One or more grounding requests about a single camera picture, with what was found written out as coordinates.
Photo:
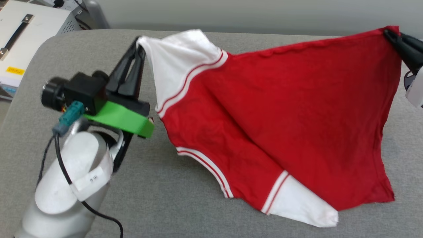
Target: green mount plate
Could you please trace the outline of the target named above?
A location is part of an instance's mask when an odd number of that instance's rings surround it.
[[[110,101],[106,102],[97,115],[84,114],[84,117],[144,138],[151,137],[154,130],[154,124],[146,117]]]

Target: white equipment box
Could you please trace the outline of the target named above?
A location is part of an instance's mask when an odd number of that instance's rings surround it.
[[[13,98],[41,44],[76,30],[70,11],[9,0],[0,11],[0,98]]]

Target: striped trim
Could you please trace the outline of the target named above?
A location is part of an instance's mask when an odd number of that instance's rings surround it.
[[[222,189],[225,198],[233,198],[233,194],[231,188],[229,187],[229,183],[226,180],[226,177],[223,175],[222,171],[217,167],[217,165],[213,163],[213,161],[195,149],[177,147],[176,150],[178,151],[178,155],[187,155],[200,162],[200,164],[202,164],[214,175],[217,182],[220,184],[220,188]]]
[[[280,188],[283,185],[283,182],[288,178],[289,173],[284,170],[279,177],[277,178],[275,184],[273,185],[272,189],[270,190],[269,195],[267,196],[266,202],[264,203],[263,208],[261,209],[261,212],[265,214],[269,214],[270,208],[272,207],[273,201],[276,198],[277,193],[279,192]]]
[[[173,97],[167,99],[161,108],[156,108],[156,111],[160,118],[165,116],[166,110],[173,106],[175,103],[179,102],[188,92],[188,88],[190,87],[190,83],[192,79],[208,69],[215,69],[222,66],[226,60],[228,59],[228,53],[224,50],[220,50],[220,57],[217,61],[210,63],[210,64],[200,64],[197,67],[193,68],[186,76],[184,85],[182,89]]]

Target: cloth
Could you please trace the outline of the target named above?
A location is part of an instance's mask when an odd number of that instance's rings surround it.
[[[401,59],[382,33],[240,55],[199,30],[138,43],[178,154],[203,164],[227,198],[326,227],[338,221],[331,206],[394,200],[380,145]]]

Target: metal handle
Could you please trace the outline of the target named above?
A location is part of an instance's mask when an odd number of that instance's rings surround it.
[[[33,18],[34,15],[27,14],[24,19],[22,19],[21,25],[18,27],[18,29],[16,29],[15,33],[13,33],[6,46],[0,49],[0,61],[6,58],[7,54],[9,54],[9,51],[12,49],[19,36],[22,34],[22,32],[25,30],[25,28],[28,26],[28,24],[32,21]]]

